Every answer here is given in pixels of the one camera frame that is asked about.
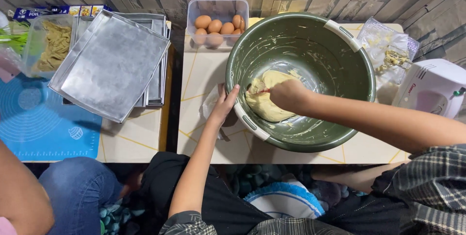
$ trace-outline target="egg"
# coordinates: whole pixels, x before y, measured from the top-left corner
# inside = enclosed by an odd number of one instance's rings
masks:
[[[196,30],[194,34],[195,35],[207,35],[207,31],[203,28],[199,28],[198,30]],[[206,36],[197,36],[193,38],[193,40],[196,44],[203,45],[206,42],[206,38],[207,38]]]
[[[244,30],[244,26],[245,26],[244,18],[241,17],[240,29],[241,29],[241,30]]]
[[[235,15],[232,20],[233,26],[235,29],[240,28],[241,25],[241,16],[240,15]]]
[[[222,29],[220,29],[220,34],[222,35],[230,35],[234,31],[234,26],[232,23],[227,22],[224,23]]]
[[[241,34],[241,30],[240,29],[236,29],[235,31],[233,31],[232,35],[240,35]],[[238,38],[240,37],[232,37],[231,40],[233,42],[236,42],[238,40]]]
[[[194,26],[196,28],[203,28],[206,29],[210,22],[212,22],[212,19],[209,16],[202,15],[196,18],[196,21],[194,22]]]
[[[218,33],[220,32],[220,29],[222,29],[222,21],[216,19],[216,20],[212,20],[212,22],[210,22],[209,26],[207,27],[207,32],[210,33]]]
[[[212,32],[207,37],[207,47],[218,47],[223,43],[223,37],[217,32]]]

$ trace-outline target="blue baking mat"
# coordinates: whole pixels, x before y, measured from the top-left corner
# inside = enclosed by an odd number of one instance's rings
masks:
[[[0,81],[0,138],[20,160],[97,157],[102,117],[62,97],[46,79]]]

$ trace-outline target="bowl rim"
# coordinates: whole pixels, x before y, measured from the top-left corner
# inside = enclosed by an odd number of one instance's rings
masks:
[[[226,84],[226,91],[228,93],[231,92],[231,90],[233,89],[233,86],[235,85],[235,83],[233,83],[233,78],[230,76],[230,71],[233,68],[233,59],[236,57],[236,54],[238,54],[239,48],[242,46],[243,41],[247,37],[251,36],[251,34],[254,32],[254,30],[259,29],[262,26],[267,25],[270,22],[274,22],[277,18],[294,18],[294,17],[308,18],[308,19],[315,20],[317,22],[323,23],[324,25],[327,22],[331,21],[334,24],[340,26],[339,24],[335,23],[334,21],[332,21],[332,20],[330,20],[328,18],[325,18],[325,17],[322,17],[322,16],[317,16],[317,15],[307,13],[307,12],[281,13],[281,14],[277,14],[277,15],[266,17],[265,19],[262,19],[261,21],[257,22],[256,24],[252,25],[251,27],[249,27],[240,36],[240,38],[235,43],[235,45],[233,46],[233,48],[232,48],[232,50],[230,52],[230,55],[228,57],[228,61],[227,61],[227,64],[226,64],[226,71],[225,71],[225,84]],[[343,27],[340,27],[340,29],[343,32],[346,32],[346,33],[349,34],[349,32],[346,29],[344,29]],[[354,38],[352,36],[349,37],[349,39],[356,40],[356,38]],[[374,69],[372,68],[372,64],[370,62],[369,56],[367,55],[364,48],[361,47],[357,52],[362,57],[362,59],[364,61],[364,64],[366,65],[366,69],[367,69],[367,72],[368,72],[368,77],[370,77],[367,101],[374,102],[375,101],[375,93],[376,93],[376,86],[375,86],[376,82],[375,82]],[[237,104],[240,105],[239,101],[236,99],[235,105],[237,105]],[[241,116],[243,116],[243,114],[238,114],[237,113],[237,115],[238,115],[239,119],[241,120],[241,122],[246,126],[246,128],[249,128],[247,122],[245,122],[244,119],[241,118]],[[347,132],[343,136],[341,136],[341,137],[339,137],[337,139],[334,139],[332,141],[326,141],[326,142],[318,143],[318,144],[289,143],[289,142],[284,142],[282,140],[279,140],[279,139],[277,139],[277,138],[275,138],[273,136],[267,137],[264,141],[267,142],[267,143],[270,143],[270,144],[272,144],[272,145],[274,145],[274,146],[276,146],[278,148],[287,150],[287,151],[313,153],[313,152],[326,151],[326,150],[338,147],[341,144],[348,141],[353,136],[355,136],[356,133],[358,133],[358,131],[348,128]]]

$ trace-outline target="green vegetable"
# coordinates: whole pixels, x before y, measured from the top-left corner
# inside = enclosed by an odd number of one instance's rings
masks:
[[[22,54],[23,47],[27,42],[28,31],[28,24],[17,21],[10,22],[9,25],[0,28],[0,44],[6,44],[13,48],[16,53]]]

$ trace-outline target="plastic container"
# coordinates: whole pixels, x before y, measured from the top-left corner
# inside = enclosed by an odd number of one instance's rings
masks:
[[[32,71],[32,66],[41,58],[41,54],[45,51],[47,31],[43,26],[44,21],[50,21],[53,24],[61,26],[69,26],[73,29],[74,17],[69,14],[61,15],[46,15],[36,17],[29,28],[26,46],[23,50],[22,61],[25,64],[26,70],[23,73],[27,77],[44,77],[51,79],[55,71]]]
[[[210,16],[212,20],[218,19],[222,24],[231,22],[234,15],[244,18],[244,30],[248,29],[249,5],[246,0],[191,0],[188,5],[188,21],[186,29],[192,40],[199,46],[205,47],[232,47],[239,35],[195,35],[196,18],[202,15]]]

